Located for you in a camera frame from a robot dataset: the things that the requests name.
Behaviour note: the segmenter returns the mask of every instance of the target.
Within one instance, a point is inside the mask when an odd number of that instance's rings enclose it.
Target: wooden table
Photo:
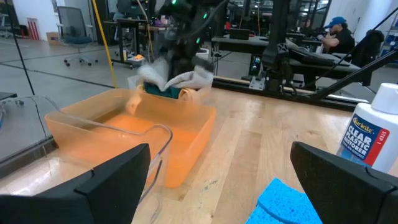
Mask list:
[[[212,137],[185,183],[166,189],[156,223],[245,223],[277,177],[302,191],[290,162],[293,141],[335,153],[351,113],[212,89]]]

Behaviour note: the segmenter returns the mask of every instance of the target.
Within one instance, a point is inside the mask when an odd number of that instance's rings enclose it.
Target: yellow pole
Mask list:
[[[113,65],[112,65],[112,60],[111,60],[111,55],[109,54],[108,44],[106,43],[106,39],[105,39],[105,35],[104,35],[104,30],[102,29],[101,19],[100,19],[100,15],[98,14],[97,3],[96,3],[95,0],[93,0],[93,7],[94,7],[94,11],[95,11],[95,16],[96,16],[97,21],[98,21],[99,31],[101,32],[102,41],[104,42],[104,45],[105,45],[106,56],[108,57],[108,63],[109,63],[109,67],[110,67],[110,69],[111,69],[111,75],[112,75],[113,86],[114,86],[115,88],[117,88],[118,85],[116,84],[116,77],[114,76]]]

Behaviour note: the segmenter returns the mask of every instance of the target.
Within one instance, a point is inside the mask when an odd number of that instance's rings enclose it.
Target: bottle cap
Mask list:
[[[382,83],[372,102],[372,108],[390,114],[398,114],[398,85]]]

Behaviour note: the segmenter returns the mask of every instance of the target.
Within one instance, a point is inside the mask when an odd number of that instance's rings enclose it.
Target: white plastic bottle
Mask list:
[[[398,158],[398,85],[383,83],[372,104],[359,103],[337,152],[388,173]]]

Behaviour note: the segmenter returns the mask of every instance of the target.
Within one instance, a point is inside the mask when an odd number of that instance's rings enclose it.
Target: black shirt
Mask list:
[[[342,29],[336,34],[336,39],[340,42],[336,47],[330,47],[329,54],[344,53],[347,54],[355,47],[355,40],[349,29]]]

